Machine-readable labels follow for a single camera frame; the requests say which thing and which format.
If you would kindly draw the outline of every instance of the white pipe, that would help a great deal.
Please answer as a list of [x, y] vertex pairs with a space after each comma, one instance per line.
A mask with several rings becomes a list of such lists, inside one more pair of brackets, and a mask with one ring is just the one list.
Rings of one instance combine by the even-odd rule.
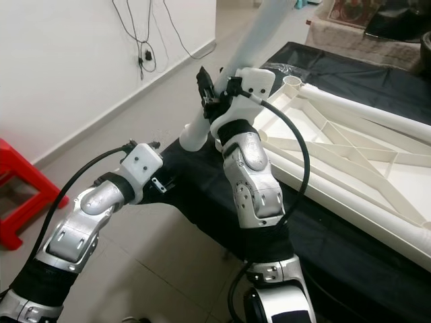
[[431, 143], [431, 127], [427, 124], [379, 110], [377, 108], [372, 108], [365, 104], [340, 98], [339, 96], [334, 96], [333, 94], [324, 92], [310, 84], [303, 85], [299, 89], [299, 94], [318, 102], [324, 101], [333, 104], [342, 109], [343, 112], [352, 113], [390, 129], [421, 139], [426, 143]]
[[[217, 96], [226, 89], [228, 78], [234, 76], [237, 69], [256, 65], [261, 49], [271, 40], [286, 17], [289, 3], [290, 0], [263, 2], [247, 35], [214, 83], [214, 92]], [[187, 124], [180, 135], [181, 147], [188, 151], [200, 150], [207, 141], [208, 132], [209, 121], [204, 119], [203, 112], [199, 109], [194, 121]]]

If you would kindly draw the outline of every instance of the red stool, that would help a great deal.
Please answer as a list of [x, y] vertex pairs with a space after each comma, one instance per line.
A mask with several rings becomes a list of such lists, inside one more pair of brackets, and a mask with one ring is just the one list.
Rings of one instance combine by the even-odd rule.
[[[31, 217], [40, 212], [45, 205], [55, 200], [60, 190], [51, 183], [32, 164], [25, 160], [14, 148], [0, 139], [0, 186], [14, 176], [32, 185], [39, 192], [20, 205], [6, 219], [0, 219], [0, 244], [10, 250], [18, 249], [22, 245], [16, 231]], [[65, 196], [59, 208], [66, 206], [69, 198]]]

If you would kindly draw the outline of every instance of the table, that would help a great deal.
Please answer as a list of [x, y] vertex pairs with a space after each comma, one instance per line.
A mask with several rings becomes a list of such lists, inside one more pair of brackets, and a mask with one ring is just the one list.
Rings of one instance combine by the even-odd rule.
[[[383, 69], [315, 48], [287, 43], [271, 62], [295, 65], [305, 81], [329, 93], [431, 124], [431, 86], [404, 71]], [[275, 70], [276, 90], [285, 76]], [[196, 153], [178, 140], [163, 153], [164, 174], [176, 186], [149, 202], [177, 207], [192, 223], [244, 258], [232, 190], [212, 138]], [[281, 183], [287, 209], [296, 191]], [[310, 199], [290, 218], [295, 252], [311, 277], [355, 316], [325, 295], [306, 276], [314, 308], [332, 322], [429, 322], [431, 274]]]

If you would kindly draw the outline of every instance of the tiled floor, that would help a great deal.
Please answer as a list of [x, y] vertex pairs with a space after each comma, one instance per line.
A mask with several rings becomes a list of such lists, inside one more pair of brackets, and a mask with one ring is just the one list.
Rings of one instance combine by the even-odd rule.
[[[193, 61], [132, 104], [111, 123], [96, 131], [42, 171], [62, 186], [95, 155], [134, 138], [157, 140], [162, 148], [173, 142], [199, 106], [195, 74], [201, 65], [216, 75], [229, 59], [244, 26], [255, 15], [252, 5], [218, 6], [216, 50]], [[306, 18], [314, 11], [294, 11], [271, 43], [263, 49], [265, 61], [287, 41], [304, 42]], [[69, 196], [118, 166], [118, 155], [102, 161], [82, 176]], [[61, 210], [55, 220], [64, 216]], [[1, 288], [5, 289], [21, 269], [40, 230], [39, 217], [20, 237], [24, 245], [14, 252], [0, 250]], [[224, 249], [168, 205], [124, 207], [102, 230], [100, 243], [85, 271], [65, 302], [60, 322], [117, 323], [125, 316], [147, 316], [154, 323], [225, 322], [226, 295], [239, 261], [223, 260]], [[245, 290], [247, 282], [240, 284]], [[241, 297], [236, 303], [240, 307]]]

